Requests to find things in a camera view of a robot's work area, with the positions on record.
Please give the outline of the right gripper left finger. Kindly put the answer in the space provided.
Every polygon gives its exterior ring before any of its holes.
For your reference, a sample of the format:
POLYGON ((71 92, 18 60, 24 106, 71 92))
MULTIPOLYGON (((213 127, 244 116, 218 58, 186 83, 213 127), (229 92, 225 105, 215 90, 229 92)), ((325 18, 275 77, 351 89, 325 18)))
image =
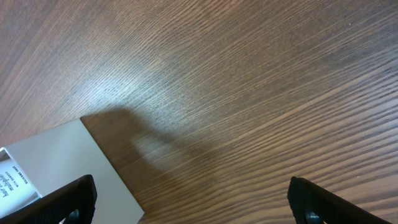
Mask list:
POLYGON ((97 199, 93 176, 84 175, 36 202, 1 218, 2 224, 91 224, 97 199))

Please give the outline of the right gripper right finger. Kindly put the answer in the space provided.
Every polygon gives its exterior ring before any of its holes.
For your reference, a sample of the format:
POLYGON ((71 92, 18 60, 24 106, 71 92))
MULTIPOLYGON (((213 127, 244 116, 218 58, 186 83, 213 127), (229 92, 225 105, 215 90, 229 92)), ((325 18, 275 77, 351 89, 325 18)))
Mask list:
POLYGON ((295 221, 300 224, 389 224, 301 177, 291 178, 287 198, 295 221))

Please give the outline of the white lotion tube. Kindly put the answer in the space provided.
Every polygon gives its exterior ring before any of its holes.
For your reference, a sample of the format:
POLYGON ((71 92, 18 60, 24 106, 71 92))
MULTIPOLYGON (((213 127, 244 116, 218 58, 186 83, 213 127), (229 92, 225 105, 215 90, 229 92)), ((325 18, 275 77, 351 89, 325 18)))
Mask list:
POLYGON ((40 196, 12 159, 1 161, 1 218, 36 201, 40 196))

